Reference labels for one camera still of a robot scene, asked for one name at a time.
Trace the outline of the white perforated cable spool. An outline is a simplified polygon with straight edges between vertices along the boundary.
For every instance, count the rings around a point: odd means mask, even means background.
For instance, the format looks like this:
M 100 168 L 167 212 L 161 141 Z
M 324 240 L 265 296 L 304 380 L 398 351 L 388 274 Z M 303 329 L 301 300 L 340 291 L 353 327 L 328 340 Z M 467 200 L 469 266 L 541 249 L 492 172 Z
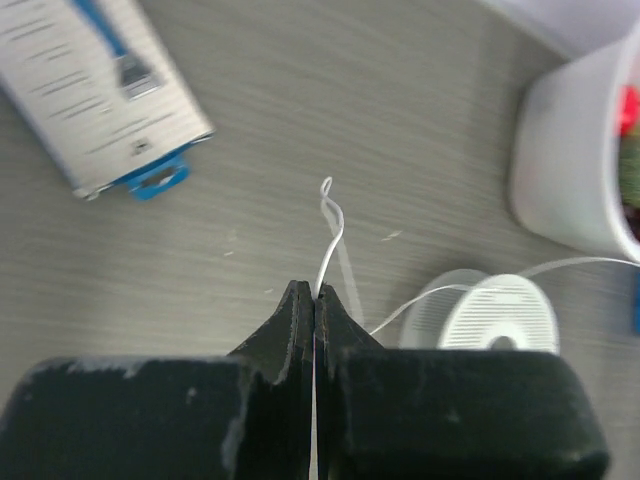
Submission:
M 401 349 L 560 353 L 554 308 L 527 278 L 457 269 L 437 277 L 421 295 L 406 309 Z

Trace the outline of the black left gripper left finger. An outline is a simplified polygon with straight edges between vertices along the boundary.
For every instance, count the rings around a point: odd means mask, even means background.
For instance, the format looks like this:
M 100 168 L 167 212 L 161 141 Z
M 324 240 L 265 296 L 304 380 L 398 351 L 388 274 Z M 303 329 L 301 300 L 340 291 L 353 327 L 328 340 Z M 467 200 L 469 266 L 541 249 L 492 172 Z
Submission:
M 5 479 L 305 479 L 314 304 L 289 283 L 224 356 L 60 357 L 1 415 Z

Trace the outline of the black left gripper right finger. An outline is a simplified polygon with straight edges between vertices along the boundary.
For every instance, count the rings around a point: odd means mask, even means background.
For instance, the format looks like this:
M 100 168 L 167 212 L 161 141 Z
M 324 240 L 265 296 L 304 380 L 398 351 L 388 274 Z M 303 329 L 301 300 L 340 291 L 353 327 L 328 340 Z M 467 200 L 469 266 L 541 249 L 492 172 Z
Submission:
M 378 343 L 324 285 L 315 303 L 322 479 L 601 479 L 610 451 L 559 356 Z

